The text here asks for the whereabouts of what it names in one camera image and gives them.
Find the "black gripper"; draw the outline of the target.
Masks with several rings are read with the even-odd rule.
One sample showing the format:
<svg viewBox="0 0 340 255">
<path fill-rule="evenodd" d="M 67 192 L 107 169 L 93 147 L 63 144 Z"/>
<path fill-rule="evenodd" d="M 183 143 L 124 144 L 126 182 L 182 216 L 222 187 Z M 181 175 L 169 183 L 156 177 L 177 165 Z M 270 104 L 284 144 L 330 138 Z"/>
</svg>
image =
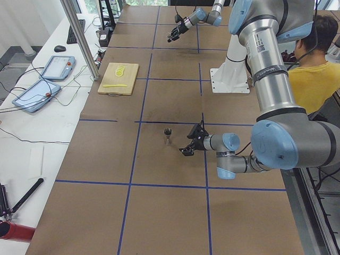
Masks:
<svg viewBox="0 0 340 255">
<path fill-rule="evenodd" d="M 179 151 L 185 156 L 193 156 L 195 150 L 205 150 L 204 139 L 204 137 L 196 137 L 186 147 L 179 148 Z"/>
<path fill-rule="evenodd" d="M 185 26 L 184 23 L 181 23 L 179 25 L 177 25 L 177 27 L 172 30 L 171 32 L 169 32 L 167 34 L 167 38 L 168 38 L 168 42 L 172 42 L 172 41 L 176 41 L 179 39 L 180 34 L 186 33 L 188 31 L 188 28 Z"/>
</svg>

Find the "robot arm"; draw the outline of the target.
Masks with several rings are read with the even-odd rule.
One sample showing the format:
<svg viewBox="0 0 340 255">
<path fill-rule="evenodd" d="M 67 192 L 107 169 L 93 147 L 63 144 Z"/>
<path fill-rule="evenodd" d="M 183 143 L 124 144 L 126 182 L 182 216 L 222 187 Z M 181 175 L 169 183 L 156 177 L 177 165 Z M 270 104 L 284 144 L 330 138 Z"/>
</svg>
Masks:
<svg viewBox="0 0 340 255">
<path fill-rule="evenodd" d="M 189 29 L 196 26 L 198 23 L 207 23 L 213 26 L 219 26 L 222 22 L 221 12 L 225 1 L 215 0 L 210 12 L 205 12 L 202 8 L 195 8 L 194 11 L 186 17 L 181 17 L 176 10 L 175 23 L 177 26 L 167 35 L 167 42 L 176 41 L 181 34 L 186 33 Z"/>
<path fill-rule="evenodd" d="M 309 120 L 294 100 L 279 43 L 306 37 L 312 28 L 314 1 L 237 1 L 229 31 L 245 47 L 261 114 L 251 131 L 253 154 L 237 156 L 234 133 L 209 135 L 202 123 L 188 135 L 185 156 L 214 150 L 220 179 L 238 173 L 325 167 L 339 162 L 339 128 Z"/>
</svg>

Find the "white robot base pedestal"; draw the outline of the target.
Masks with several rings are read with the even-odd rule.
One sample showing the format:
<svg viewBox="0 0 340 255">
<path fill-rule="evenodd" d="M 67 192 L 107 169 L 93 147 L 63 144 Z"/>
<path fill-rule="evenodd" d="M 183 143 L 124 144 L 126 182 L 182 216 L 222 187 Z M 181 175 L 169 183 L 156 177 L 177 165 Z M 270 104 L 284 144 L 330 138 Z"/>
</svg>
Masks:
<svg viewBox="0 0 340 255">
<path fill-rule="evenodd" d="M 239 42 L 237 35 L 231 36 L 225 62 L 218 69 L 210 69 L 212 92 L 248 94 L 247 51 Z"/>
</svg>

